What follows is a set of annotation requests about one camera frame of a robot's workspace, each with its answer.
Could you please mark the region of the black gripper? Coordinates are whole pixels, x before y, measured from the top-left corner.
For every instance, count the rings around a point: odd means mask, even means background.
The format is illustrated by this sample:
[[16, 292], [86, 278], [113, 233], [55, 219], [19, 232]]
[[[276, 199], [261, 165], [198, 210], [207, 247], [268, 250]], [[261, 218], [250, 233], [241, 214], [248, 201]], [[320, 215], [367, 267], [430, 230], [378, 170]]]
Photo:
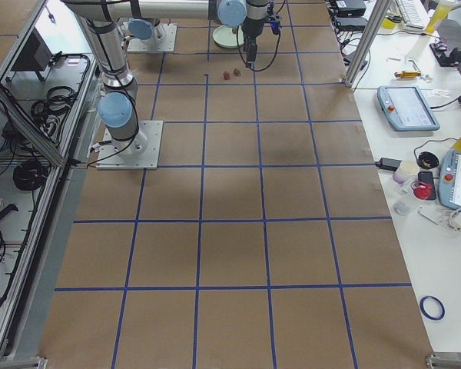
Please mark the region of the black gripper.
[[260, 36], [264, 29], [266, 19], [245, 18], [242, 24], [244, 35], [243, 52], [246, 53], [247, 66], [253, 66], [257, 57], [257, 37]]

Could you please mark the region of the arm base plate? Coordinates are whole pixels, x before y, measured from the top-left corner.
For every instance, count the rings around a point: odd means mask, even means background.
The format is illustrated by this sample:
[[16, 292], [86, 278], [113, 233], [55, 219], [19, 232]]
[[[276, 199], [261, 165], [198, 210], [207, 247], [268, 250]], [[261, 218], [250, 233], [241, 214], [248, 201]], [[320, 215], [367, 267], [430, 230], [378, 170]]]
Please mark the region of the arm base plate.
[[175, 46], [177, 24], [160, 23], [153, 32], [151, 38], [140, 40], [132, 38], [128, 43], [128, 53], [164, 53], [172, 52]]
[[95, 167], [99, 170], [157, 169], [163, 121], [139, 121], [134, 141], [113, 141], [100, 148]]

